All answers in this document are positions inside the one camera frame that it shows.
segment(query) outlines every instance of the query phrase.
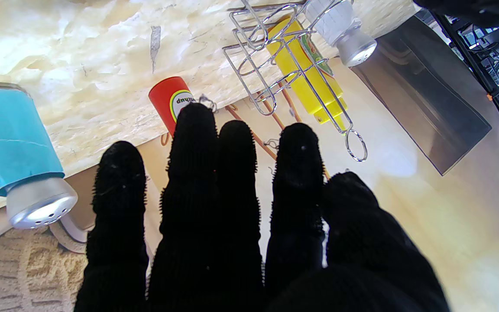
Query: white shaker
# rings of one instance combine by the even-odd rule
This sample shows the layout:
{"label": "white shaker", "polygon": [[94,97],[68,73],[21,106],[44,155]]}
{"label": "white shaker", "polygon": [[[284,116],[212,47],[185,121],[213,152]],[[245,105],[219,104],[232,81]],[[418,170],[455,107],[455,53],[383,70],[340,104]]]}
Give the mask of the white shaker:
{"label": "white shaker", "polygon": [[[313,23],[332,2],[332,0],[309,0],[305,17]],[[376,48],[376,41],[360,28],[361,20],[355,16],[350,0],[331,8],[315,24],[315,30],[328,44],[338,48],[342,63],[348,67],[367,60]]]}

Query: white cap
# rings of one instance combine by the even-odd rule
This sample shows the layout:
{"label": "white cap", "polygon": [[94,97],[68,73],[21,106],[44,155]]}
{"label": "white cap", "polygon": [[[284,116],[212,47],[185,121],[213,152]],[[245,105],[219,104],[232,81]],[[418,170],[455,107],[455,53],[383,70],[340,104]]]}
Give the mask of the white cap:
{"label": "white cap", "polygon": [[372,55],[376,41],[361,29],[354,28],[336,42],[336,47],[342,63],[352,67],[366,61]]}
{"label": "white cap", "polygon": [[65,180],[50,176],[10,186],[6,213],[17,229],[42,227],[61,219],[77,200],[77,193]]}

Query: red can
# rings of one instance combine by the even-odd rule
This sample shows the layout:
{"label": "red can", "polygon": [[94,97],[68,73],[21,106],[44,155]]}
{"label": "red can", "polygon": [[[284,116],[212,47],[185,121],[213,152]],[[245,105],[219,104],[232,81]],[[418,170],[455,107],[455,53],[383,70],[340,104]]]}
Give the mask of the red can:
{"label": "red can", "polygon": [[181,77],[170,77],[157,83],[149,91],[149,100],[157,109],[171,136],[174,136],[176,118],[180,110],[196,101]]}

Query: wire rack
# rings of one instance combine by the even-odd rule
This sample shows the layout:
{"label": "wire rack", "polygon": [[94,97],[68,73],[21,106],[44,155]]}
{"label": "wire rack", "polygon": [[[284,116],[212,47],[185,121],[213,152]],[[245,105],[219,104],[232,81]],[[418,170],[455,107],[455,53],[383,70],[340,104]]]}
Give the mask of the wire rack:
{"label": "wire rack", "polygon": [[[307,21],[305,20],[306,6],[308,2],[293,2],[293,3],[282,3],[282,4],[271,4],[266,6],[250,6],[248,0],[241,0],[244,5],[243,8],[234,9],[230,12],[230,20],[236,26],[232,30],[234,38],[236,38],[237,44],[223,47],[223,53],[228,60],[228,63],[234,69],[234,72],[240,79],[244,89],[247,91],[249,98],[257,108],[257,110],[265,115],[272,115],[277,108],[276,95],[285,88],[290,88],[290,85],[299,77],[303,77],[305,82],[311,88],[314,95],[319,100],[319,103],[327,113],[329,119],[334,124],[336,130],[344,136],[345,145],[348,153],[352,158],[358,162],[362,162],[367,159],[368,152],[365,141],[363,137],[353,128],[353,122],[348,112],[344,109],[344,105],[340,102],[337,95],[333,91],[332,87],[327,83],[327,79],[323,75],[322,71],[319,70],[319,65],[328,61],[328,58],[323,58],[315,60],[307,51],[305,53],[311,60],[311,66],[303,68],[301,64],[297,61],[293,54],[293,51],[289,48],[289,43],[294,40],[299,41],[300,44],[302,37],[305,35],[311,36],[315,33],[315,24],[334,6],[340,4],[341,2],[349,0],[332,0],[329,6],[315,18],[315,20]],[[281,17],[284,19],[289,15],[289,22],[283,29],[270,36],[267,29],[275,26],[279,23]],[[296,32],[287,32],[287,29],[295,22],[301,22],[302,24],[308,24],[303,30]],[[279,48],[275,53],[269,53],[265,47],[272,43],[279,43]],[[277,77],[279,68],[276,66],[275,57],[283,49],[289,52],[289,55],[293,59],[297,69],[286,75],[283,75],[280,79],[276,79],[272,82],[267,82],[265,77]],[[333,95],[336,102],[338,102],[339,107],[343,112],[343,116],[346,119],[348,126],[344,129],[343,126],[338,124],[331,112],[329,112],[324,101],[317,93],[317,90],[311,85],[309,77],[307,77],[307,71],[314,68],[317,70],[325,84],[327,85],[330,93]],[[257,88],[257,92],[254,94],[251,90],[255,88],[250,88],[251,86],[261,85]],[[263,103],[265,101],[272,101],[273,106],[271,109],[263,108]],[[349,144],[349,133],[353,133],[361,142],[363,147],[363,157],[360,158],[355,155],[355,153],[350,148]]]}

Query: metal wire holder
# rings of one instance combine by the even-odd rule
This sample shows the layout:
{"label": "metal wire holder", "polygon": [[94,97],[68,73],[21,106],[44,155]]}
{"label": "metal wire holder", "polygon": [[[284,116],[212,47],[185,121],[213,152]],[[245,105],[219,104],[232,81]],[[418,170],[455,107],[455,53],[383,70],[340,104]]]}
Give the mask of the metal wire holder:
{"label": "metal wire holder", "polygon": [[[271,4],[266,6],[250,6],[248,0],[240,1],[244,5],[244,8],[234,9],[229,13],[230,20],[236,26],[236,28],[232,30],[232,34],[234,35],[234,38],[236,38],[237,44],[223,47],[222,50],[224,56],[228,60],[228,63],[230,64],[232,69],[234,69],[234,73],[236,73],[238,79],[240,79],[240,82],[242,83],[244,89],[247,91],[249,98],[257,108],[258,112],[265,116],[273,114],[277,108],[277,100],[275,95],[283,89],[289,88],[291,83],[293,83],[293,81],[295,81],[297,78],[303,77],[313,91],[314,95],[317,97],[317,100],[319,100],[319,103],[329,116],[329,119],[336,127],[336,130],[338,130],[338,132],[344,136],[346,149],[348,150],[350,156],[352,156],[352,158],[357,162],[365,161],[367,159],[368,152],[363,137],[353,128],[353,122],[348,115],[348,112],[346,112],[346,110],[344,109],[344,106],[336,96],[332,87],[327,83],[327,80],[322,71],[319,70],[318,66],[321,63],[327,62],[328,58],[323,58],[319,61],[316,61],[313,59],[313,57],[311,57],[311,55],[308,54],[307,51],[305,51],[305,53],[308,54],[312,64],[309,67],[303,68],[296,60],[293,52],[288,45],[294,40],[298,40],[301,44],[301,38],[304,35],[307,34],[311,36],[311,34],[316,32],[314,26],[315,24],[317,24],[317,21],[319,21],[334,6],[340,4],[341,2],[349,0],[332,0],[329,6],[327,6],[325,10],[323,10],[323,12],[321,12],[321,14],[319,14],[319,16],[315,18],[315,20],[309,21],[309,26],[305,27],[303,30],[288,33],[286,32],[286,30],[290,27],[290,25],[292,25],[292,23],[294,23],[296,20],[302,19],[302,17],[304,16],[303,13],[305,12],[306,6],[309,4],[309,1]],[[275,34],[274,36],[270,36],[267,32],[267,29],[278,24],[278,22],[276,22],[275,20],[279,19],[281,16],[286,16],[287,14],[290,14],[290,21],[279,33]],[[270,53],[265,49],[265,47],[271,43],[279,43],[279,49],[275,53],[273,53],[273,55],[270,55]],[[267,83],[263,75],[263,71],[269,69],[268,66],[276,67],[275,57],[277,57],[279,52],[284,48],[292,57],[295,65],[297,66],[297,70],[292,71],[287,75],[283,75],[282,78],[277,79],[273,83]],[[239,54],[240,51],[243,53],[243,59],[242,61],[237,61],[233,56],[235,54]],[[270,57],[268,57],[266,61],[258,61],[258,58],[256,56],[261,51],[264,51],[264,53],[270,55]],[[319,97],[319,94],[317,94],[317,91],[315,90],[313,85],[311,85],[306,73],[307,71],[309,71],[309,69],[312,68],[315,68],[315,70],[318,71],[318,73],[321,75],[321,78],[328,86],[331,94],[338,102],[339,107],[344,113],[345,119],[348,121],[348,127],[346,130],[343,130],[343,128],[338,124],[333,115],[327,109],[324,101],[322,101],[321,97]],[[258,80],[261,81],[262,85],[264,86],[264,88],[257,91],[257,96],[255,96],[251,92],[248,84],[246,83],[246,79],[248,79],[248,77],[252,74],[257,76]],[[267,100],[273,102],[273,107],[270,111],[268,109],[267,111],[265,111],[260,106],[260,103]],[[355,136],[361,141],[361,144],[363,146],[363,158],[359,158],[352,152],[352,149],[349,146],[349,133],[355,134]]]}

